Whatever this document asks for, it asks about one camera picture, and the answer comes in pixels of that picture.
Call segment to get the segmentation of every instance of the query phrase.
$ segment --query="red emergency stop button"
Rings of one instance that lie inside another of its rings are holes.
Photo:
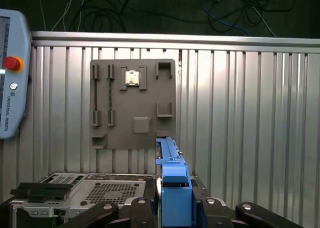
[[[9,69],[12,71],[17,71],[21,66],[19,59],[15,57],[6,57],[4,59],[3,64],[6,69]]]

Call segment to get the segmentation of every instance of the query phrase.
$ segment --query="dark background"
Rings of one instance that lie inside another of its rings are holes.
[[[117,0],[109,1],[117,9],[121,9],[122,6]],[[51,31],[54,24],[63,15],[68,2],[69,0],[42,0],[47,31]],[[70,10],[65,17],[67,31],[74,31],[74,29],[70,29],[70,24],[81,7],[81,2],[82,0],[74,0],[71,4]],[[207,8],[210,8],[212,0],[204,0],[204,2]],[[293,3],[294,0],[270,0],[265,9],[289,9]],[[110,4],[103,0],[92,0],[90,5],[99,8],[112,8]],[[244,0],[222,0],[219,3],[215,3],[211,13],[216,17],[222,17],[243,5]],[[208,14],[202,9],[202,0],[130,0],[128,6],[138,10],[171,15],[184,20],[203,21],[201,24],[186,23],[152,13],[125,9],[123,15],[118,16],[117,19],[121,18],[123,20],[126,32],[128,33],[246,36],[246,33],[238,29],[231,29],[222,34],[214,31],[208,24]],[[28,19],[32,31],[45,30],[40,0],[0,0],[0,8],[23,12]],[[257,21],[257,15],[249,7],[247,10],[251,19]],[[237,19],[239,14],[241,12],[225,18],[224,21],[232,23]],[[103,27],[101,29],[99,28],[99,20],[92,25],[93,16],[91,15],[86,19],[86,28],[81,25],[80,31],[123,32],[123,29],[116,21],[112,21],[112,29],[110,29],[107,18],[102,19]],[[278,37],[320,38],[320,0],[296,0],[294,8],[290,12],[263,12],[262,16]],[[271,37],[270,32],[263,23],[260,23],[256,27],[251,27],[244,13],[240,17],[238,25],[246,29],[251,36]],[[219,23],[215,23],[214,27],[220,30],[226,29],[225,26]],[[55,28],[55,31],[64,31],[62,22]]]

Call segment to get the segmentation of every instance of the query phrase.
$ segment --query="white cable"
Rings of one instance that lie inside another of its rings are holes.
[[[41,15],[42,15],[42,20],[43,20],[43,25],[44,25],[44,30],[47,30],[46,27],[46,20],[45,20],[45,13],[44,13],[44,9],[42,8],[42,0],[40,0],[40,9],[41,9]]]
[[[66,16],[67,12],[69,11],[69,8],[70,8],[70,6],[71,6],[71,3],[72,3],[72,0],[70,0],[69,3],[66,5],[65,10],[64,10],[64,16],[63,16],[63,18],[62,18],[63,28],[64,28],[64,31],[65,31],[65,32],[67,31],[67,30],[66,30],[66,25],[65,25],[65,16]]]
[[[256,14],[258,14],[258,16],[261,18],[262,22],[264,23],[265,27],[269,30],[269,32],[276,38],[277,36],[274,34],[274,32],[271,30],[271,28],[269,27],[269,25],[266,23],[266,21],[264,20],[264,18],[261,16],[261,14],[258,12],[258,10],[251,5],[251,7],[253,8],[253,10],[256,12]]]
[[[54,27],[51,29],[51,31],[53,31],[53,30],[56,28],[56,26],[61,22],[61,20],[62,20],[62,19],[64,18],[64,16],[67,14],[67,13],[66,13],[67,7],[68,7],[69,4],[71,4],[71,2],[69,1],[69,2],[67,3],[63,15],[59,18],[59,20],[56,22],[56,24],[55,24]]]
[[[84,3],[85,3],[85,0],[82,0],[82,3],[81,3],[81,7],[84,5]],[[79,29],[80,29],[80,25],[81,25],[81,13],[82,13],[82,11],[81,11],[81,9],[80,9],[80,19],[79,19],[79,24],[78,24],[78,28],[77,28],[77,32],[79,32]]]

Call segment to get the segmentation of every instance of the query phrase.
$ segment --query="gray pegboard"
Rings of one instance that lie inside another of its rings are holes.
[[[154,149],[157,137],[176,135],[175,62],[92,60],[92,148]]]

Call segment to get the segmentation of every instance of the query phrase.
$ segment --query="corrugated metal wall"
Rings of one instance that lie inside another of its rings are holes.
[[[253,201],[319,226],[318,41],[71,37],[35,34],[26,117],[1,143],[0,198],[53,171],[154,173],[155,150],[90,149],[89,63],[172,58],[177,143],[192,174],[230,207]]]

